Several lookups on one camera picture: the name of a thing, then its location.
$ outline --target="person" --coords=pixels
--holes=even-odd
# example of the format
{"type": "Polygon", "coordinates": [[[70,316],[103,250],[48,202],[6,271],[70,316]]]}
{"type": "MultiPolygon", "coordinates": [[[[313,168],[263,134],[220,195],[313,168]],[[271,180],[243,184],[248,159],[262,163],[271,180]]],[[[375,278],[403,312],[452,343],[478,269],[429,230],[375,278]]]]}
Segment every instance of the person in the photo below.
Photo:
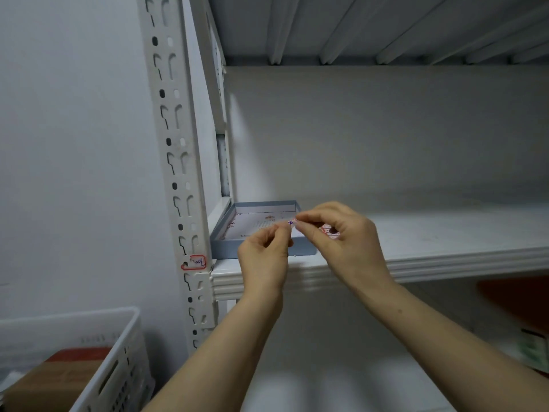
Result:
{"type": "MultiPolygon", "coordinates": [[[[296,228],[333,273],[421,365],[457,411],[549,411],[549,380],[438,313],[391,277],[372,221],[338,202],[296,215],[296,228]],[[339,231],[331,239],[318,226],[339,231]]],[[[238,249],[244,293],[146,412],[240,410],[282,311],[289,225],[273,225],[238,249]]]]}

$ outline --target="red-bordered label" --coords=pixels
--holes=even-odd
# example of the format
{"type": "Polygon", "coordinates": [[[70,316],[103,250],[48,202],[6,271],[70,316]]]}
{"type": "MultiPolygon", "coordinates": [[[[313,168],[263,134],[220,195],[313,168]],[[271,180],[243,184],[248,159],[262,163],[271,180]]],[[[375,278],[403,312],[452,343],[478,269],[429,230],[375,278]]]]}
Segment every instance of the red-bordered label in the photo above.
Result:
{"type": "Polygon", "coordinates": [[[183,270],[203,270],[206,269],[206,256],[203,254],[191,254],[189,263],[181,265],[183,270]]]}

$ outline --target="cardboard box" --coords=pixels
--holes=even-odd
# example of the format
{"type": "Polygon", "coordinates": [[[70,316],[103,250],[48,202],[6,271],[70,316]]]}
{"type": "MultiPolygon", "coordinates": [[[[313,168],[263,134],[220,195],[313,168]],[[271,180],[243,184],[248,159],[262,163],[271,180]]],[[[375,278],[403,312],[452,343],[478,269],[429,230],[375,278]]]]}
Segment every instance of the cardboard box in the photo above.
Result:
{"type": "MultiPolygon", "coordinates": [[[[301,211],[297,201],[240,202],[233,204],[219,221],[210,236],[214,259],[236,259],[238,246],[256,231],[275,222],[291,220],[301,211]]],[[[294,245],[288,249],[290,256],[306,256],[316,253],[316,248],[295,228],[292,228],[294,245]]]]}
{"type": "Polygon", "coordinates": [[[5,412],[68,412],[110,348],[61,350],[4,393],[5,412]]]}

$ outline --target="white wall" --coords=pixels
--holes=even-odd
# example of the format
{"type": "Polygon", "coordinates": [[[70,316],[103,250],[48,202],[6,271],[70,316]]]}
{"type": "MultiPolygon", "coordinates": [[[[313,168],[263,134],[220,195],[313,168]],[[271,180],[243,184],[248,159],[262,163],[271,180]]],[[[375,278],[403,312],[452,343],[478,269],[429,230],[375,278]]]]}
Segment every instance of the white wall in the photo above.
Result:
{"type": "Polygon", "coordinates": [[[229,68],[237,200],[549,177],[549,70],[229,68]]]}
{"type": "Polygon", "coordinates": [[[0,318],[137,305],[161,383],[187,353],[136,0],[4,0],[0,34],[0,318]]]}

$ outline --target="shallow blue cardboard box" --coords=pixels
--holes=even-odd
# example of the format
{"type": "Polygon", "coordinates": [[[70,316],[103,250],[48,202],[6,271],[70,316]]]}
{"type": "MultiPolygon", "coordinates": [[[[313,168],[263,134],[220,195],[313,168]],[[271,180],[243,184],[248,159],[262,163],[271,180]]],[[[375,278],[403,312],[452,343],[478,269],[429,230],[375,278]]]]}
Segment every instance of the shallow blue cardboard box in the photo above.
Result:
{"type": "MultiPolygon", "coordinates": [[[[214,259],[236,259],[238,246],[260,228],[290,220],[301,211],[297,201],[239,202],[230,206],[210,235],[211,256],[214,259]]],[[[316,248],[297,229],[292,228],[294,245],[290,256],[307,256],[316,248]]]]}

